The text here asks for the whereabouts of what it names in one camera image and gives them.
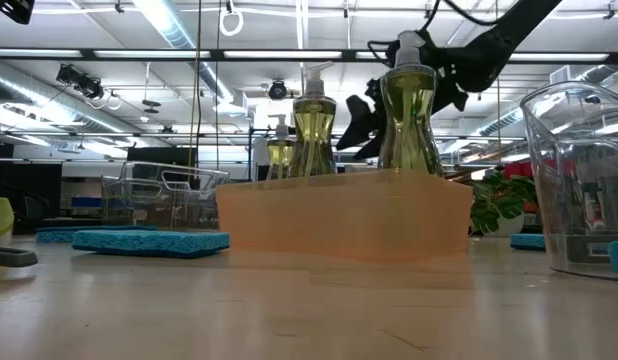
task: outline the clear plastic bin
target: clear plastic bin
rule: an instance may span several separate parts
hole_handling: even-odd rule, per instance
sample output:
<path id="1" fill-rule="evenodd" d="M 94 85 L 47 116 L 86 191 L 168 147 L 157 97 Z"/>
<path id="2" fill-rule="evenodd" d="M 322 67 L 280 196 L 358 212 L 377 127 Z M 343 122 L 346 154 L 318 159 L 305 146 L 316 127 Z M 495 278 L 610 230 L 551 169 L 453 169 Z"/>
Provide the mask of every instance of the clear plastic bin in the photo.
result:
<path id="1" fill-rule="evenodd" d="M 554 270 L 618 279 L 618 94 L 583 82 L 521 102 L 547 253 Z"/>
<path id="2" fill-rule="evenodd" d="M 126 162 L 119 178 L 102 178 L 103 223 L 217 231 L 216 186 L 228 181 L 223 171 Z"/>

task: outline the yellow liquid soap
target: yellow liquid soap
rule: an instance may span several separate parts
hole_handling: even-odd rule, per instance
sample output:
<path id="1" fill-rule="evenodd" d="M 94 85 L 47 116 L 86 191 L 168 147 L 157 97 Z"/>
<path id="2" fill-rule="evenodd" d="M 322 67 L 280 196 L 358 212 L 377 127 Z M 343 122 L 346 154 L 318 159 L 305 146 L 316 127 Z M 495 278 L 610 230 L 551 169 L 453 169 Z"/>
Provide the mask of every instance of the yellow liquid soap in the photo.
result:
<path id="1" fill-rule="evenodd" d="M 267 180 L 286 179 L 289 177 L 289 164 L 293 156 L 294 141 L 273 138 L 267 141 L 269 151 L 269 172 Z"/>
<path id="2" fill-rule="evenodd" d="M 289 168 L 291 177 L 334 174 L 331 129 L 336 103 L 325 96 L 307 96 L 294 104 L 296 146 Z"/>
<path id="3" fill-rule="evenodd" d="M 396 68 L 382 78 L 387 131 L 378 167 L 417 169 L 443 176 L 431 131 L 435 74 L 425 66 Z"/>

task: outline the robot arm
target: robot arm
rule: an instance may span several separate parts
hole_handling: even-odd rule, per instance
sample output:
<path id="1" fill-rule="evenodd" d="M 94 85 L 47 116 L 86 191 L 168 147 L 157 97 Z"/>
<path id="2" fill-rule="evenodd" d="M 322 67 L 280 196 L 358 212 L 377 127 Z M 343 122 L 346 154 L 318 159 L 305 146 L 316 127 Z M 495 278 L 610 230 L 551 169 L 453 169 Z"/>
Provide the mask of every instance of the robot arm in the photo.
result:
<path id="1" fill-rule="evenodd" d="M 560 4 L 562 0 L 519 0 L 498 23 L 462 48 L 439 48 L 427 30 L 416 31 L 425 45 L 420 48 L 420 60 L 437 72 L 438 85 L 432 112 L 435 114 L 449 104 L 464 111 L 467 92 L 482 92 L 496 80 L 514 50 L 520 43 Z M 385 54 L 387 65 L 393 67 L 398 40 L 391 43 Z M 347 99 L 352 115 L 351 123 L 336 148 L 343 150 L 369 140 L 369 133 L 377 131 L 375 137 L 356 155 L 357 159 L 378 156 L 384 138 L 386 118 L 378 80 L 367 83 L 365 95 L 375 102 L 371 112 L 366 103 L 357 96 Z"/>

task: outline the hanging ring handle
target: hanging ring handle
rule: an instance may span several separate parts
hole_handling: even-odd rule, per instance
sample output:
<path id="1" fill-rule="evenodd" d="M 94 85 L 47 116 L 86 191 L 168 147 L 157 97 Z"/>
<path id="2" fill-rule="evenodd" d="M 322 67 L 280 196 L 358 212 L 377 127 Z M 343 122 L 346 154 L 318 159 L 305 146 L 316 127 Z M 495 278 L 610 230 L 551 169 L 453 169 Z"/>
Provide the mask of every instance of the hanging ring handle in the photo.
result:
<path id="1" fill-rule="evenodd" d="M 238 25 L 236 26 L 235 29 L 228 31 L 227 28 L 225 27 L 225 18 L 229 15 L 236 15 L 238 16 Z M 239 33 L 242 30 L 242 26 L 245 24 L 245 19 L 242 17 L 242 12 L 240 10 L 233 10 L 232 12 L 229 12 L 227 10 L 223 10 L 220 13 L 220 31 L 223 33 L 223 35 L 225 36 L 234 36 L 237 33 Z"/>

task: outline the pump dispenser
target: pump dispenser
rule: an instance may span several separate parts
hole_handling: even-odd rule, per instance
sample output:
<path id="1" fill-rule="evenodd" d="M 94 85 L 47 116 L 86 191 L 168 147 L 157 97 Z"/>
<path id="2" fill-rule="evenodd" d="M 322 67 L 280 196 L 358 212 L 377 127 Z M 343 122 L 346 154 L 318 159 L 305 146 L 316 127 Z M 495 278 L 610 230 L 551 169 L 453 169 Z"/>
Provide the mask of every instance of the pump dispenser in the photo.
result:
<path id="1" fill-rule="evenodd" d="M 387 113 L 387 131 L 380 148 L 378 167 L 419 169 L 443 176 L 438 149 L 431 131 L 431 108 L 436 72 L 420 63 L 424 40 L 414 31 L 398 36 L 396 65 L 380 79 Z"/>
<path id="2" fill-rule="evenodd" d="M 290 177 L 333 174 L 336 162 L 331 150 L 331 129 L 336 116 L 336 101 L 325 96 L 322 70 L 325 63 L 307 69 L 305 95 L 293 102 L 296 145 L 289 165 Z"/>
<path id="3" fill-rule="evenodd" d="M 267 140 L 269 152 L 267 180 L 285 179 L 289 177 L 289 164 L 295 141 L 289 136 L 289 126 L 285 124 L 286 115 L 269 115 L 269 117 L 277 117 L 278 125 L 276 125 L 276 135 Z"/>

